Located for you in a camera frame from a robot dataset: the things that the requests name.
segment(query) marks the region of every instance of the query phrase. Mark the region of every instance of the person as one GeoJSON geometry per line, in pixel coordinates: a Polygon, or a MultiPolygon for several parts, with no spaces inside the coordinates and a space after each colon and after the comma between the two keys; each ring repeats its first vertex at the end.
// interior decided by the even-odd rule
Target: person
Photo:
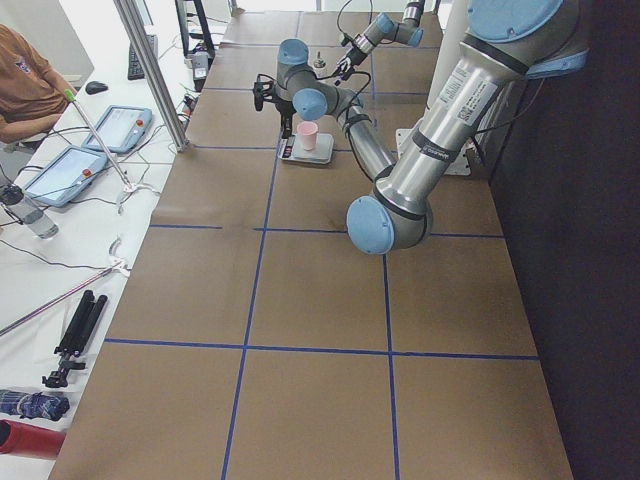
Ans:
{"type": "Polygon", "coordinates": [[[0,141],[11,143],[47,132],[75,89],[22,35],[0,24],[0,141]]]}

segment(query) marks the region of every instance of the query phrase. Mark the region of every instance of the brown table surface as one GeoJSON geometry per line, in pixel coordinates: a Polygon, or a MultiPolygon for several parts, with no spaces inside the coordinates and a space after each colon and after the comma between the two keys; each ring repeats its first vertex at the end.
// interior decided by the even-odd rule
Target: brown table surface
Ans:
{"type": "MultiPolygon", "coordinates": [[[[431,238],[366,256],[345,214],[370,185],[335,122],[329,166],[276,159],[255,75],[289,37],[335,62],[335,21],[229,25],[51,480],[571,478],[486,182],[444,178],[431,238]]],[[[424,110],[423,26],[363,65],[392,149],[424,110]]]]}

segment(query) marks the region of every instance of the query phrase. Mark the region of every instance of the pink cup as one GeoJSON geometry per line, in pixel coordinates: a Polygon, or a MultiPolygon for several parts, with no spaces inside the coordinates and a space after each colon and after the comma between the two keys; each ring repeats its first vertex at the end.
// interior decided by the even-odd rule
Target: pink cup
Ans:
{"type": "Polygon", "coordinates": [[[313,150],[316,148],[318,140],[318,124],[315,122],[300,122],[296,129],[297,140],[302,143],[304,150],[313,150]]]}

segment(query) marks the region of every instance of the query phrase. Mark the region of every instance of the white desk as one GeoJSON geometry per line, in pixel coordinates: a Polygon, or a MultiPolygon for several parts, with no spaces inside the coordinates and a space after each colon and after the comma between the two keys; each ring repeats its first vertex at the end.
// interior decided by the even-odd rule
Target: white desk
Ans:
{"type": "MultiPolygon", "coordinates": [[[[93,96],[84,90],[78,92],[78,100],[94,121],[109,105],[135,105],[148,107],[154,112],[153,124],[147,137],[163,119],[145,80],[128,81],[127,54],[129,39],[111,0],[60,0],[72,25],[95,65],[89,80],[99,80],[109,90],[93,96]]],[[[153,33],[158,35],[160,67],[165,77],[174,105],[178,105],[185,87],[193,88],[191,72],[184,66],[182,51],[175,42],[177,20],[172,2],[148,2],[154,21],[153,33]]],[[[70,106],[55,129],[83,125],[82,119],[70,106]]],[[[65,137],[74,145],[80,145],[87,132],[66,133],[65,137]]],[[[67,142],[54,135],[49,137],[34,154],[30,165],[44,166],[66,146],[67,142]]],[[[175,148],[166,128],[161,129],[141,152],[149,165],[139,155],[133,155],[123,167],[133,182],[144,181],[162,190],[173,163],[175,148]]],[[[35,172],[24,172],[17,183],[24,185],[35,172]]],[[[76,200],[102,198],[115,201],[122,190],[117,173],[110,169],[96,178],[76,200]]],[[[129,266],[134,261],[146,233],[149,218],[158,197],[149,191],[136,192],[124,204],[122,215],[116,207],[99,201],[68,205],[63,209],[49,209],[47,214],[59,225],[60,231],[53,238],[41,240],[31,231],[19,225],[4,228],[0,237],[17,247],[37,253],[50,261],[67,264],[88,264],[98,267],[108,265],[108,248],[121,236],[122,243],[117,254],[127,259],[129,266]]],[[[0,223],[10,219],[0,211],[0,223]]],[[[92,276],[88,269],[70,270],[46,265],[24,253],[0,245],[0,304],[4,327],[50,299],[70,290],[92,276]]],[[[100,279],[90,285],[96,294],[109,297],[94,337],[88,346],[87,369],[69,375],[70,386],[62,389],[71,402],[71,409],[58,422],[42,419],[23,420],[54,430],[67,429],[75,413],[78,401],[91,373],[95,356],[106,334],[116,306],[125,287],[126,279],[118,274],[100,279]]],[[[0,338],[0,388],[19,391],[46,391],[41,385],[43,375],[48,376],[57,369],[60,357],[53,355],[53,348],[61,338],[82,292],[49,309],[39,317],[0,338]]],[[[0,418],[19,420],[17,417],[0,414],[0,418]]],[[[46,479],[53,466],[52,461],[34,460],[11,455],[0,456],[0,480],[28,478],[46,479]]]]}

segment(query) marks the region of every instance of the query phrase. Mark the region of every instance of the orange shirt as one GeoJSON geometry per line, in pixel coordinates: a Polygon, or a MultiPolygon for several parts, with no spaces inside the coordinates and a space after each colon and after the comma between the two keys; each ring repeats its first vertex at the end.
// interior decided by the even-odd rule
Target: orange shirt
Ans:
{"type": "Polygon", "coordinates": [[[0,124],[64,112],[64,95],[43,78],[51,69],[19,33],[0,25],[0,124]]]}

